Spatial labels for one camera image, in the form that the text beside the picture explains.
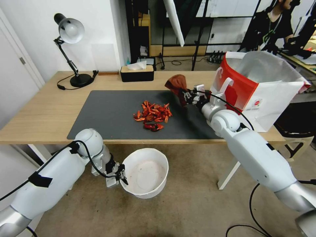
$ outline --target door hinge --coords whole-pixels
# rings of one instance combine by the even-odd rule
[[[22,63],[23,65],[26,64],[26,62],[24,61],[24,59],[23,59],[22,57],[20,58],[20,61],[21,61],[21,63]]]

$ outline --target brown cloth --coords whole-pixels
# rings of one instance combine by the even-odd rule
[[[179,98],[182,106],[187,104],[183,94],[184,91],[188,91],[187,82],[184,75],[177,74],[169,78],[165,84],[165,87],[171,90]]]

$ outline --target dark gray mat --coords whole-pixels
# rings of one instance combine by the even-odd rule
[[[143,129],[133,114],[144,100],[150,103],[170,103],[173,116],[157,132]],[[91,91],[67,139],[74,139],[85,128],[96,129],[103,139],[220,139],[207,125],[199,110],[188,105],[185,111],[170,91]]]

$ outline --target desk lamp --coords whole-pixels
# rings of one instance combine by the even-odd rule
[[[95,75],[91,77],[88,74],[79,74],[76,65],[71,60],[69,60],[62,49],[63,43],[66,42],[73,44],[79,42],[82,39],[85,33],[85,28],[83,24],[76,19],[66,18],[63,14],[60,13],[55,14],[54,20],[58,24],[59,31],[59,37],[57,39],[54,39],[54,42],[56,43],[63,56],[66,58],[67,63],[75,73],[75,75],[70,79],[70,84],[73,87],[84,87],[91,84],[94,81]]]

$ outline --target door frame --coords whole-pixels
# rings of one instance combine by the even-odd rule
[[[31,76],[31,78],[33,79],[37,87],[41,89],[43,85],[45,84],[45,81],[40,75],[31,57],[27,53],[22,42],[18,38],[17,34],[15,33],[13,27],[11,26],[10,22],[8,21],[7,17],[5,16],[1,8],[0,8],[0,30],[2,30],[5,37],[8,39],[17,57],[23,58],[23,60],[25,61],[25,64],[24,64],[25,69],[28,71],[29,75]]]

